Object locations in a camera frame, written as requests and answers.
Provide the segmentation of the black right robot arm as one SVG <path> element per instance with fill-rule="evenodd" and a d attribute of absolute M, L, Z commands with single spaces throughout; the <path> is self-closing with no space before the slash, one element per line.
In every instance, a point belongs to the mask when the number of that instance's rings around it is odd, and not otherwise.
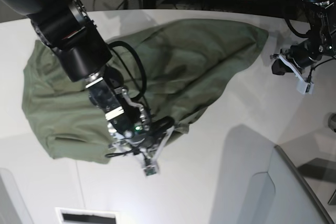
<path fill-rule="evenodd" d="M 153 121 L 145 98 L 147 77 L 136 51 L 124 41 L 107 44 L 80 0 L 1 0 L 30 19 L 40 40 L 57 56 L 73 82 L 83 80 L 90 101 L 100 108 L 110 132 L 130 144 L 134 154 L 162 151 L 174 129 L 173 118 Z M 121 73 L 108 66 L 111 49 L 123 47 L 140 71 L 139 94 L 129 96 Z"/>

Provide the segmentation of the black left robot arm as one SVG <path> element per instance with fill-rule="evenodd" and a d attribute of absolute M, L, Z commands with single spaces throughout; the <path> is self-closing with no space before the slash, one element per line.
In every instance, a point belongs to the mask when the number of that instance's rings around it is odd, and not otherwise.
<path fill-rule="evenodd" d="M 320 61 L 322 56 L 335 58 L 335 0 L 296 1 L 297 6 L 303 9 L 310 25 L 310 29 L 304 34 L 293 27 L 286 14 L 289 1 L 286 0 L 282 6 L 284 20 L 291 32 L 304 41 L 288 49 L 281 49 L 280 53 L 275 55 L 276 59 L 271 69 L 272 73 L 278 76 L 294 72 L 285 65 L 280 56 L 284 56 L 293 64 L 299 73 Z"/>

